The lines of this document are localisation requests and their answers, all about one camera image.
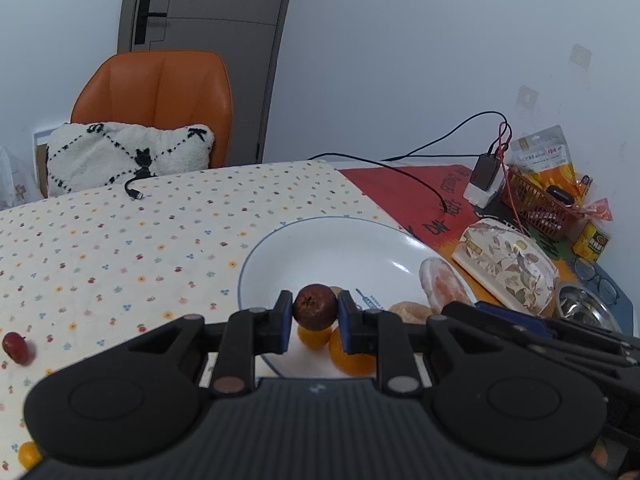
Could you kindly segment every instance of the orange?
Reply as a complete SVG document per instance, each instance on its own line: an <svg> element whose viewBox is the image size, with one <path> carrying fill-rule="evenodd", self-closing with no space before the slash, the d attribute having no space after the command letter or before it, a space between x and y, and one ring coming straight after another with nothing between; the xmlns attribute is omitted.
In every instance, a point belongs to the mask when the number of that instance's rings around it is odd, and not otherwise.
<svg viewBox="0 0 640 480"><path fill-rule="evenodd" d="M593 451L591 451L591 458L593 458L593 461L601 468L605 469L607 467L609 454L607 453L607 445L601 438L599 438L596 442L596 445L593 446Z"/></svg>
<svg viewBox="0 0 640 480"><path fill-rule="evenodd" d="M42 455L38 451L35 442L25 442L20 446L18 450L18 462L20 462L22 467L27 471L38 465L40 460L42 460Z"/></svg>
<svg viewBox="0 0 640 480"><path fill-rule="evenodd" d="M368 354L349 355L342 349L340 328L336 328L329 339L329 355L334 365L351 376L370 376L376 371L376 358Z"/></svg>
<svg viewBox="0 0 640 480"><path fill-rule="evenodd" d="M310 350L319 350L329 341L331 337L331 327L327 327L324 330L307 330L298 325L298 337L302 344Z"/></svg>

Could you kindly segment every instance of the yellow can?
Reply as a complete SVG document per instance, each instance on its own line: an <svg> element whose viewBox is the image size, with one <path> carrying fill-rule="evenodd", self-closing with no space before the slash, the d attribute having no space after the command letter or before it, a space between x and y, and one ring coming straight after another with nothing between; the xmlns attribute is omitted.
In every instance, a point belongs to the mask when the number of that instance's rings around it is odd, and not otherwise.
<svg viewBox="0 0 640 480"><path fill-rule="evenodd" d="M593 220L589 220L575 241L574 253L593 264L602 254L609 240L611 236Z"/></svg>

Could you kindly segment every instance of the eyeglasses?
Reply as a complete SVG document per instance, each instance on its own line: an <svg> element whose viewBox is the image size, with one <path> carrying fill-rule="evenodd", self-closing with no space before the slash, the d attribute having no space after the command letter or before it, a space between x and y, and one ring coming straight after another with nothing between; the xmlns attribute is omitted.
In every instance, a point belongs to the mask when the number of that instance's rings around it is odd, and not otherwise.
<svg viewBox="0 0 640 480"><path fill-rule="evenodd" d="M618 290L607 278L603 278L593 264L584 258L576 258L574 260L574 270L578 278L584 282L593 281L598 287L598 296L602 303L606 305L615 304L620 295Z"/></svg>

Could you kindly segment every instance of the stainless steel bowl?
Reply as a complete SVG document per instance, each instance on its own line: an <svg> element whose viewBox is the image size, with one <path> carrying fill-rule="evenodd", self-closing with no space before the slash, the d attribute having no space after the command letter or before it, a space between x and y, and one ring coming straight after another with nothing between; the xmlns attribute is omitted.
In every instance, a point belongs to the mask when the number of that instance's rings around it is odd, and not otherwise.
<svg viewBox="0 0 640 480"><path fill-rule="evenodd" d="M556 286L556 312L563 319L622 332L611 311L595 294L580 283L562 282Z"/></svg>

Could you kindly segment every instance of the red placemat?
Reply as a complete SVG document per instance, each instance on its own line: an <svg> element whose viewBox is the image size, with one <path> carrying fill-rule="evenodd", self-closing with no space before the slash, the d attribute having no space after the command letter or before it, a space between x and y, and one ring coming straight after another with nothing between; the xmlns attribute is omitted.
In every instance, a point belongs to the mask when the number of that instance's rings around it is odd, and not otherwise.
<svg viewBox="0 0 640 480"><path fill-rule="evenodd" d="M386 168L342 170L402 227L428 246L438 249L458 241L464 230L478 220L463 197L471 170L465 166L402 168L438 190L447 203L445 213L435 193L405 175Z"/></svg>

